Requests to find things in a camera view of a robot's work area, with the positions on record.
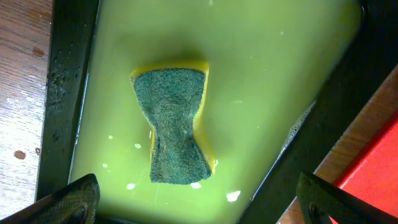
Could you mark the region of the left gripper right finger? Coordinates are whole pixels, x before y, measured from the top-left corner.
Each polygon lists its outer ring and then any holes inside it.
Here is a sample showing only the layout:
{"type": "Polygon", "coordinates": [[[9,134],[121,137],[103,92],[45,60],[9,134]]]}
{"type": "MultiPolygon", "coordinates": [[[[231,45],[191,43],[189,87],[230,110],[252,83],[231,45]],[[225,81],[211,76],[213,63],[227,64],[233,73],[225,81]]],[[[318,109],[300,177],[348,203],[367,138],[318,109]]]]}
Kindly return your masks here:
{"type": "Polygon", "coordinates": [[[303,171],[296,188],[305,223],[397,223],[397,218],[303,171]]]}

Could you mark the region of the yellow and green sponge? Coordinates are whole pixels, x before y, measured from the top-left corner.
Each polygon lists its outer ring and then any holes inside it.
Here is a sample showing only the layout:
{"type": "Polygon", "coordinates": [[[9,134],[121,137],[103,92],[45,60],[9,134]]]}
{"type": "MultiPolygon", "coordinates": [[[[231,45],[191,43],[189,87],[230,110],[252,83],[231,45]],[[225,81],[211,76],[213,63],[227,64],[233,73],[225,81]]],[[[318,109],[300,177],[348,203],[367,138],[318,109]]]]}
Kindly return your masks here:
{"type": "Polygon", "coordinates": [[[210,65],[182,60],[147,65],[129,77],[151,127],[150,180],[189,185],[215,173],[215,155],[203,125],[210,65]]]}

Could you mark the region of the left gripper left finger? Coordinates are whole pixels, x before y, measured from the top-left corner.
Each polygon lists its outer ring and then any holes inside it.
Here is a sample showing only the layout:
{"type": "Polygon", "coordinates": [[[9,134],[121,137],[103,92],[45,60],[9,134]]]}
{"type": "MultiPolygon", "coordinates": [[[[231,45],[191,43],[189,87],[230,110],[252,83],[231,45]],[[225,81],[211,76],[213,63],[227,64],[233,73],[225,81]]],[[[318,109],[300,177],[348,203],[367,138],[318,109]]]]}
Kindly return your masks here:
{"type": "Polygon", "coordinates": [[[94,174],[87,174],[36,203],[4,218],[1,223],[92,224],[100,200],[94,174]]]}

